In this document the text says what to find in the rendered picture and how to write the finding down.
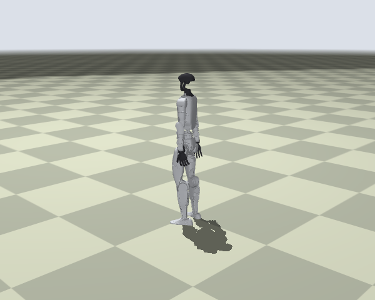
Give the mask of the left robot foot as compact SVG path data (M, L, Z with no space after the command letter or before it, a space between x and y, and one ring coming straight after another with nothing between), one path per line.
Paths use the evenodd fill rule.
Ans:
M179 219L170 221L170 223L177 224L177 225L188 225L188 226L193 225L193 221L191 218L187 218L186 220L182 220L182 218L179 218Z

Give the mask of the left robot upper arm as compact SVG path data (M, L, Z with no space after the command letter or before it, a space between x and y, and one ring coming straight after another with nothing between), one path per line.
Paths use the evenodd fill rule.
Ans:
M187 98L178 99L176 105L177 105L177 116L179 118L179 121L177 123L182 123L183 127L184 127L185 126L185 117L186 117L185 112L186 112L186 107L188 105Z

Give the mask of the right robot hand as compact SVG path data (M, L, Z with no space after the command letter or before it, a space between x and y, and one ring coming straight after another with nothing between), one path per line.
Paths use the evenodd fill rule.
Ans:
M198 154L196 153L196 158L198 158L198 156L199 156L199 158L200 158L199 151L200 151L200 154L201 154L201 156L202 156L201 147L200 147L200 145L199 145L200 142L196 142L196 143L198 143L198 150L197 150ZM194 154L195 154L195 152L194 152Z

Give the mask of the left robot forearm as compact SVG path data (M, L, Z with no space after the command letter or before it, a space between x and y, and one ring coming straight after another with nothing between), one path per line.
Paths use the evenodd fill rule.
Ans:
M178 148L178 151L184 151L183 150L183 146L184 146L184 127L183 127L183 124L181 122L178 122L176 124L176 129L177 129L177 148Z

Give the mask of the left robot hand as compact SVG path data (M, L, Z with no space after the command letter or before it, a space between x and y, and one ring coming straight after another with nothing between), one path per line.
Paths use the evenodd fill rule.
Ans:
M178 150L178 149L177 149ZM180 166L187 166L187 165L190 165L189 163L188 163L188 160L187 160L187 156L185 155L185 148L184 148L184 146L183 146L183 150L184 151L178 151L178 157L177 157L177 163L178 163L178 161L179 161L179 163L180 163ZM185 161L186 160L186 161ZM181 164L181 162L182 162L182 164ZM185 164L185 165L184 165Z

